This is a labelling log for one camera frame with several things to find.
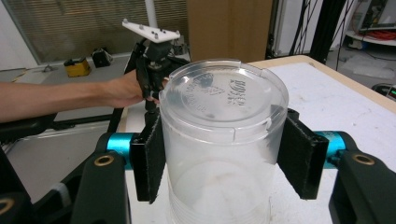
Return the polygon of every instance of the person's forearm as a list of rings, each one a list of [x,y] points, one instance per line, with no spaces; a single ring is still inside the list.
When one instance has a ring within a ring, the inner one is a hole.
[[[35,85],[0,83],[0,122],[106,105],[104,83]]]

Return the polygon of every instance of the human arm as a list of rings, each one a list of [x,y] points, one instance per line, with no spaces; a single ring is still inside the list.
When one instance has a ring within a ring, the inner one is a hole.
[[[135,70],[105,82],[62,85],[0,82],[0,95],[0,123],[85,107],[125,107],[143,100]]]

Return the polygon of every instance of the container lid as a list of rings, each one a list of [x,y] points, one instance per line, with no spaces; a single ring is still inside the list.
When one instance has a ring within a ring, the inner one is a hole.
[[[160,94],[160,107],[163,120],[181,134],[237,143],[264,137],[283,123],[288,100],[285,85],[270,71],[239,61],[212,60],[172,73]]]

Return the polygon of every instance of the shelf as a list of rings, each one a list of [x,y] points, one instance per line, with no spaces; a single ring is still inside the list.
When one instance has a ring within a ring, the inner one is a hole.
[[[355,32],[353,32],[353,31],[346,31],[346,35],[350,36],[350,37],[352,37],[354,39],[357,39],[357,40],[360,40],[360,41],[364,41],[364,42],[368,42],[368,43],[396,47],[396,40],[378,40],[378,39],[373,39],[370,36],[356,35]]]

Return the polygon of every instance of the white pole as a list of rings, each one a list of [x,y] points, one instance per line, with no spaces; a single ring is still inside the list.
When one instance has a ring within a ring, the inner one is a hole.
[[[148,25],[150,27],[158,28],[157,16],[155,15],[154,0],[145,0],[146,11],[148,12]]]

